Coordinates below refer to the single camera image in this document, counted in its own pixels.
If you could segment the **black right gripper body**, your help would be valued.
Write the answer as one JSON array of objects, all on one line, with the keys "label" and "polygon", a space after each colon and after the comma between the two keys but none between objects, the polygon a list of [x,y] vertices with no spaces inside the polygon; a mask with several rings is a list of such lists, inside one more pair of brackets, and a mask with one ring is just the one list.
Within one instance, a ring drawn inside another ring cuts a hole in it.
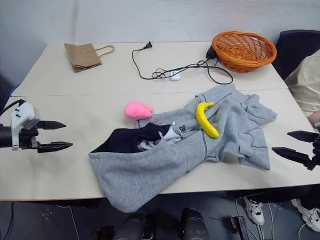
[{"label": "black right gripper body", "polygon": [[307,157],[304,166],[307,167],[308,170],[312,171],[316,166],[320,165],[320,135],[313,133],[307,141],[312,142],[313,157],[311,159]]}]

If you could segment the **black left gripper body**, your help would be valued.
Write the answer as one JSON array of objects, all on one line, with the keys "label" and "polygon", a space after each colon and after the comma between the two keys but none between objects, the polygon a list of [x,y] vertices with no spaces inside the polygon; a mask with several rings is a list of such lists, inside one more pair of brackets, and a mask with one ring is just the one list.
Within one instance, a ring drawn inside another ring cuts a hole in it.
[{"label": "black left gripper body", "polygon": [[19,148],[25,149],[36,149],[40,148],[41,143],[36,140],[36,136],[39,135],[38,127],[33,126],[31,129],[23,128],[19,132]]}]

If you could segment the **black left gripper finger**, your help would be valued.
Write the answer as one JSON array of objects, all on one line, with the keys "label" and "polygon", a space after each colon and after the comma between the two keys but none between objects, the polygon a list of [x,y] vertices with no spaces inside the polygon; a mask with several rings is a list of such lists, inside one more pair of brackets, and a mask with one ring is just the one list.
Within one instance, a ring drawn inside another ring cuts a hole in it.
[{"label": "black left gripper finger", "polygon": [[37,123],[37,128],[43,129],[43,130],[56,130],[56,129],[65,128],[65,127],[66,127],[65,124],[58,121],[40,120]]},{"label": "black left gripper finger", "polygon": [[38,153],[49,153],[57,152],[71,147],[73,143],[64,142],[64,141],[55,141],[48,144],[41,144],[38,142],[37,152]]}]

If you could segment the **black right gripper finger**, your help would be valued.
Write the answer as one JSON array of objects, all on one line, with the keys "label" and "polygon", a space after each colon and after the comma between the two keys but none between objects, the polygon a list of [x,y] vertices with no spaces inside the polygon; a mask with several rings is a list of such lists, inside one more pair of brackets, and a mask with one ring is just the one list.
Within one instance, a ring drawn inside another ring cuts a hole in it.
[{"label": "black right gripper finger", "polygon": [[297,130],[288,132],[287,135],[303,142],[315,143],[320,141],[320,134],[315,132]]},{"label": "black right gripper finger", "polygon": [[311,166],[313,164],[312,160],[309,158],[307,154],[297,152],[294,149],[287,148],[287,147],[272,147],[271,148],[277,155],[297,162],[301,163],[304,166]]}]

